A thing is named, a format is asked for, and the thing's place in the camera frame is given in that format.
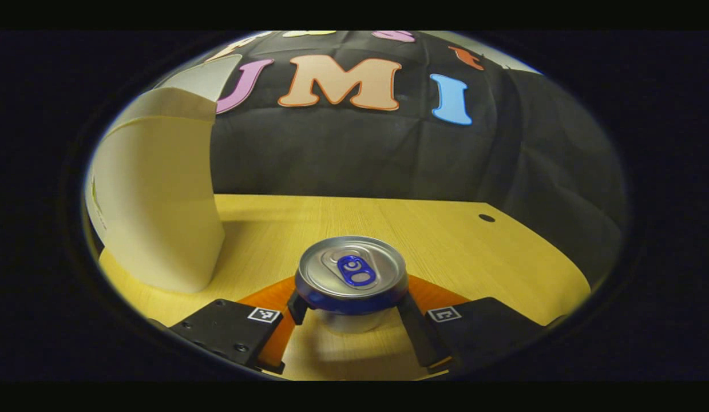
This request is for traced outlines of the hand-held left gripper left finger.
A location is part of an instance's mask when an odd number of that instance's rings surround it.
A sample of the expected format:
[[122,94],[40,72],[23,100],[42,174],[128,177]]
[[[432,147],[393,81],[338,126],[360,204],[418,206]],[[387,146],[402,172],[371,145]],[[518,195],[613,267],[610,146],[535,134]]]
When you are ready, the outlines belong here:
[[216,298],[172,326],[152,323],[229,362],[281,374],[292,332],[307,311],[309,303],[289,277],[239,302]]

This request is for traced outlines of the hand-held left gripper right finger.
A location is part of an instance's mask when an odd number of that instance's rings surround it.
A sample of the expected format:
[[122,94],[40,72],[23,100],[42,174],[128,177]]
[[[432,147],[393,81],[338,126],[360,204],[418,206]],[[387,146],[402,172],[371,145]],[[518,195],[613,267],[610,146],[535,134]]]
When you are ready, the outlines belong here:
[[540,325],[497,298],[470,300],[416,276],[409,277],[398,312],[419,365],[430,374],[489,367],[561,320]]

